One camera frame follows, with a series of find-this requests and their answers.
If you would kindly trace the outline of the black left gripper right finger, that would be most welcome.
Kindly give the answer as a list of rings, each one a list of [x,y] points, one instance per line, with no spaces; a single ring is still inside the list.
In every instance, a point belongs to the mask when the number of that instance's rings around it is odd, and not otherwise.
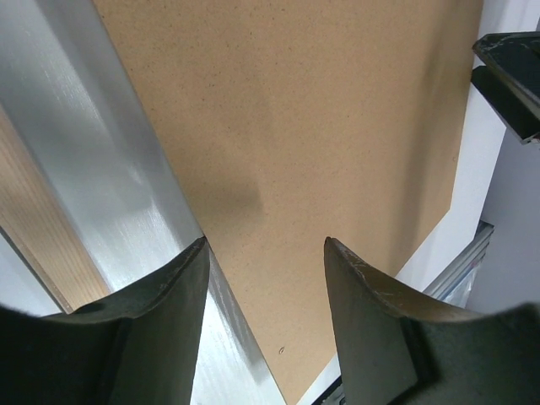
[[[324,244],[349,404],[536,404],[539,306],[479,314],[433,299]]]

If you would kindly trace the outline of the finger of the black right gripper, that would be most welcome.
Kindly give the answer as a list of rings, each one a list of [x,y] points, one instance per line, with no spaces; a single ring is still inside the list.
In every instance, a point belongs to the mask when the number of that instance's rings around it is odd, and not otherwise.
[[[471,82],[521,144],[539,145],[539,118],[487,67],[474,68]]]
[[[539,32],[487,34],[474,54],[526,105],[539,105]]]

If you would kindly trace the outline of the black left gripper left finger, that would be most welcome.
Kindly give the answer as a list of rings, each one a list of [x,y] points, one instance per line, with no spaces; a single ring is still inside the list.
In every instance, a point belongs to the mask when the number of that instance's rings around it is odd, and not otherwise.
[[[4,404],[188,404],[208,292],[209,246],[70,314],[1,310]]]

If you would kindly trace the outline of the white wooden picture frame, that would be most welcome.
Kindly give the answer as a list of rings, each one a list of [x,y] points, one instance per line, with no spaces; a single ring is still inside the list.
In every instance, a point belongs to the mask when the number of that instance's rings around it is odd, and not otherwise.
[[[94,4],[2,2],[1,310],[73,313],[162,268],[199,238]],[[280,404],[208,246],[188,404]]]

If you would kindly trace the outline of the brown cardboard backing board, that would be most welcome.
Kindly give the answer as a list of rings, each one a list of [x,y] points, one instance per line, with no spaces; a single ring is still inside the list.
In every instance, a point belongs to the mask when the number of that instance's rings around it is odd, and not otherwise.
[[[396,275],[448,212],[479,1],[98,1],[294,404],[335,352],[323,245]]]

